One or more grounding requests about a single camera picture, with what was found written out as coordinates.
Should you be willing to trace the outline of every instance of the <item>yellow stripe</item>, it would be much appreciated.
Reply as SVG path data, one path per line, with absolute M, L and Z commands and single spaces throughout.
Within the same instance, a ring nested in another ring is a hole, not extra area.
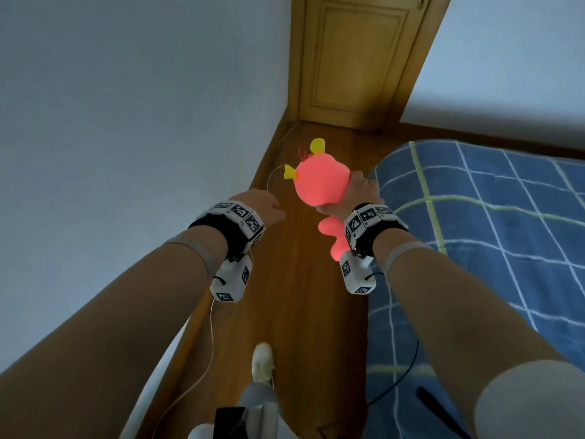
M 406 203 L 406 204 L 400 206 L 399 208 L 397 208 L 394 211 L 394 213 L 398 214 L 399 212 L 405 210 L 406 208 L 410 208 L 411 206 L 419 205 L 419 204 L 425 203 L 425 202 L 433 203 L 433 202 L 441 202 L 441 201 L 448 201 L 448 200 L 459 200 L 459 201 L 463 201 L 463 202 L 471 202 L 471 203 L 475 203 L 477 205 L 485 206 L 485 207 L 490 208 L 494 211 L 518 211 L 518 212 L 523 212 L 523 213 L 526 213 L 526 214 L 529 214 L 531 216 L 538 217 L 538 218 L 543 217 L 545 219 L 560 220 L 562 222 L 572 223 L 574 225 L 579 225 L 580 227 L 585 227 L 585 222 L 581 222 L 579 220 L 569 219 L 567 217 L 562 217 L 560 215 L 555 215 L 555 214 L 538 213 L 535 211 L 529 211 L 527 209 L 519 208 L 517 206 L 492 205 L 491 203 L 485 203 L 484 201 L 481 201 L 481 200 L 478 200 L 478 199 L 472 198 L 472 197 L 465 197 L 464 195 L 435 195 L 435 196 L 430 196 L 430 197 L 419 198 L 419 199 L 413 200 L 412 202 L 409 202 L 409 203 Z
M 406 373 L 408 367 L 399 365 L 370 365 L 366 369 L 367 374 L 393 374 L 393 373 Z M 418 365 L 410 370 L 412 374 L 419 376 L 436 376 L 435 370 L 430 365 Z
M 441 225 L 439 224 L 439 219 L 437 219 L 437 214 L 435 212 L 435 206 L 433 205 L 433 200 L 431 200 L 431 191 L 429 190 L 429 184 L 427 183 L 427 179 L 425 178 L 425 173 L 422 170 L 422 166 L 420 164 L 420 160 L 418 159 L 417 148 L 413 141 L 410 142 L 410 152 L 413 155 L 413 162 L 414 168 L 417 170 L 418 179 L 420 181 L 420 187 L 422 188 L 422 193 L 425 196 L 425 202 L 427 202 L 427 207 L 429 210 L 429 218 L 431 219 L 431 224 L 433 225 L 433 231 L 435 232 L 435 239 L 437 240 L 437 247 L 439 251 L 444 255 L 447 255 L 447 249 L 445 248 L 445 240 L 443 239 L 443 233 L 441 231 Z

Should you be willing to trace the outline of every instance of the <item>door panel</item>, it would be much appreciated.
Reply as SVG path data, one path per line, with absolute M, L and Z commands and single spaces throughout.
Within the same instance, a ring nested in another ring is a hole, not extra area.
M 307 0 L 300 118 L 382 125 L 426 3 Z

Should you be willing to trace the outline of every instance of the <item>fist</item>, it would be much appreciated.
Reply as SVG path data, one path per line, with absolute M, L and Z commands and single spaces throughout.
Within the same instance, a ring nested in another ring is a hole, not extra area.
M 346 220 L 354 208 L 362 203 L 382 205 L 384 200 L 380 198 L 380 186 L 376 180 L 364 178 L 361 171 L 355 171 L 345 190 L 345 195 L 339 203 L 318 206 L 317 211 Z
M 287 218 L 287 214 L 278 208 L 276 197 L 268 191 L 248 190 L 229 199 L 237 200 L 250 206 L 258 213 L 266 228 L 270 228 Z

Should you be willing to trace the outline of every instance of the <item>plush toy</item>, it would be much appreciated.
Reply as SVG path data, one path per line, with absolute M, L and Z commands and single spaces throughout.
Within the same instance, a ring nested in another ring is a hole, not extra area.
M 311 142 L 311 152 L 308 157 L 301 157 L 296 169 L 284 165 L 284 178 L 293 180 L 296 193 L 307 205 L 339 203 L 349 184 L 349 168 L 325 154 L 323 139 Z M 338 262 L 343 253 L 349 250 L 343 222 L 334 216 L 327 217 L 319 222 L 319 232 L 337 238 L 331 247 L 331 257 Z

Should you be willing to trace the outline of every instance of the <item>person's left hand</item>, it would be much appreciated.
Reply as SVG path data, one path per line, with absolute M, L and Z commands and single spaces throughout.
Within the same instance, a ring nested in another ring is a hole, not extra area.
M 248 190 L 230 197 L 230 200 L 238 200 L 250 206 L 258 213 L 266 228 L 287 218 L 286 212 L 278 208 L 278 200 L 274 195 L 264 190 Z

